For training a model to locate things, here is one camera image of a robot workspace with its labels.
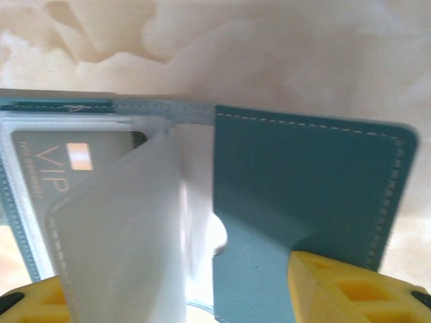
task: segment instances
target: marble surface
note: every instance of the marble surface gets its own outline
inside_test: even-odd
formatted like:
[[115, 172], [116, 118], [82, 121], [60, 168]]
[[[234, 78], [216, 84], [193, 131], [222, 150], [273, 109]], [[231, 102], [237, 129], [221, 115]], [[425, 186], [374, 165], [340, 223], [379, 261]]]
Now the marble surface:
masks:
[[[0, 87], [411, 124], [420, 153], [382, 272], [431, 290], [430, 14], [427, 0], [2, 0]], [[28, 278], [1, 229], [3, 293]]]

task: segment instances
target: frosted plastic page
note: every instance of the frosted plastic page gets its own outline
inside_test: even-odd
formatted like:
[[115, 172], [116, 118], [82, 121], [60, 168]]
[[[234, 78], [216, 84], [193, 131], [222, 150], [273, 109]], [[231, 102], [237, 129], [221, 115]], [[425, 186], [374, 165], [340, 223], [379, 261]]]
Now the frosted plastic page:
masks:
[[183, 323], [176, 137], [159, 134], [46, 218], [75, 323]]

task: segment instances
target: teal leather card holder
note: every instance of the teal leather card holder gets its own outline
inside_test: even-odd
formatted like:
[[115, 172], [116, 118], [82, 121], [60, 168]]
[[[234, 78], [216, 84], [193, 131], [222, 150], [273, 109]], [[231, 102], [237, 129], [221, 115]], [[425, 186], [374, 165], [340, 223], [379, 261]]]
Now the teal leather card holder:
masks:
[[218, 106], [214, 211], [228, 245], [214, 258], [220, 322], [295, 322], [289, 253], [376, 271], [416, 150], [376, 124]]

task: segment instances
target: wallet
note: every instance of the wallet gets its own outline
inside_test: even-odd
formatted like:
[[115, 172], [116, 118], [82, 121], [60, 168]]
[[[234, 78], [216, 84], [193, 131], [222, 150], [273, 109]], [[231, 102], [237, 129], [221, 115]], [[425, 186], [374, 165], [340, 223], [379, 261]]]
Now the wallet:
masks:
[[[3, 208], [33, 280], [60, 275], [74, 321], [184, 322], [188, 303], [219, 322], [294, 322], [291, 251], [378, 270], [416, 152], [408, 126], [78, 95], [0, 99]], [[14, 142], [23, 129], [32, 135]], [[143, 135], [122, 141], [113, 129]], [[43, 162], [92, 173], [35, 216], [38, 165], [26, 180], [19, 153], [38, 136], [69, 154], [34, 148]], [[89, 164], [88, 149], [114, 141], [130, 147]], [[55, 178], [45, 182], [64, 188]]]

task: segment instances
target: stitched edge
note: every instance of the stitched edge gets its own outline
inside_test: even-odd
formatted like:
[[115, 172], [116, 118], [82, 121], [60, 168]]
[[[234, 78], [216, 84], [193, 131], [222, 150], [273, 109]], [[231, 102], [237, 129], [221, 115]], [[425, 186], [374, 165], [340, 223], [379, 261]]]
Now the stitched edge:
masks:
[[52, 249], [53, 249], [53, 254], [57, 257], [57, 260], [61, 266], [61, 274], [63, 276], [63, 291], [68, 296], [67, 300], [70, 301], [70, 303], [71, 303], [71, 306], [69, 306], [69, 308], [74, 313], [73, 316], [75, 316], [75, 317], [73, 319], [76, 320], [77, 315], [76, 315], [75, 296], [73, 294], [69, 273], [67, 271], [65, 256], [64, 256], [64, 253], [61, 249], [59, 233], [58, 233], [57, 227], [55, 225], [55, 220], [52, 217], [49, 219], [49, 227], [51, 229], [50, 235], [51, 235], [51, 238], [53, 240], [53, 242], [51, 244]]
[[366, 259], [366, 268], [369, 269], [370, 265], [373, 263], [373, 261], [375, 261], [376, 249], [378, 248], [378, 243], [382, 238], [383, 228], [385, 227], [387, 222], [387, 219], [386, 219], [387, 213], [393, 201], [392, 197], [393, 197], [394, 189], [397, 185], [397, 180], [399, 178], [399, 171], [403, 164], [403, 158], [405, 153], [403, 148], [404, 142], [400, 140], [399, 137], [390, 136], [385, 133], [373, 133], [373, 132], [366, 132], [366, 131], [355, 130], [350, 128], [330, 127], [325, 124], [301, 123], [301, 122], [284, 121], [284, 120], [269, 119], [269, 118], [255, 118], [255, 117], [241, 116], [239, 114], [217, 113], [217, 115], [225, 116], [229, 118], [240, 118], [245, 120], [288, 124], [288, 125], [294, 125], [294, 126], [300, 126], [300, 127], [315, 127], [315, 128], [322, 128], [322, 129], [331, 129], [336, 131], [345, 131], [345, 132], [363, 134], [368, 136], [389, 137], [396, 141], [397, 147], [398, 147], [397, 158], [395, 160], [395, 163], [391, 172], [391, 178], [389, 180], [389, 183], [385, 192], [385, 198], [383, 199], [383, 204], [380, 207], [380, 211], [378, 213], [378, 221], [377, 221], [376, 229], [374, 231], [374, 237], [372, 239], [370, 249], [368, 251], [368, 258]]
[[[64, 105], [59, 105], [59, 106], [38, 106], [38, 105], [17, 105], [17, 104], [13, 104], [10, 105], [11, 107], [14, 108], [68, 108], [70, 106], [72, 106], [72, 104], [64, 104]], [[145, 104], [113, 104], [112, 106], [98, 106], [98, 105], [82, 105], [82, 104], [76, 104], [73, 106], [77, 106], [80, 108], [154, 108], [154, 109], [165, 109], [165, 110], [180, 110], [180, 111], [196, 111], [196, 112], [210, 112], [209, 110], [206, 109], [199, 109], [199, 108], [180, 108], [180, 107], [176, 107], [176, 106], [166, 106], [163, 104], [150, 104], [148, 106], [146, 106]]]
[[13, 191], [9, 185], [9, 180], [7, 177], [7, 172], [4, 168], [3, 162], [0, 161], [0, 183], [1, 183], [1, 200], [3, 201], [3, 206], [5, 207], [6, 218], [9, 222], [9, 226], [18, 240], [18, 246], [22, 249], [24, 262], [26, 263], [30, 278], [33, 281], [40, 280], [40, 274], [37, 269], [34, 257], [32, 255], [32, 249], [28, 243], [28, 239], [23, 230], [22, 220], [19, 216], [17, 204], [14, 198]]

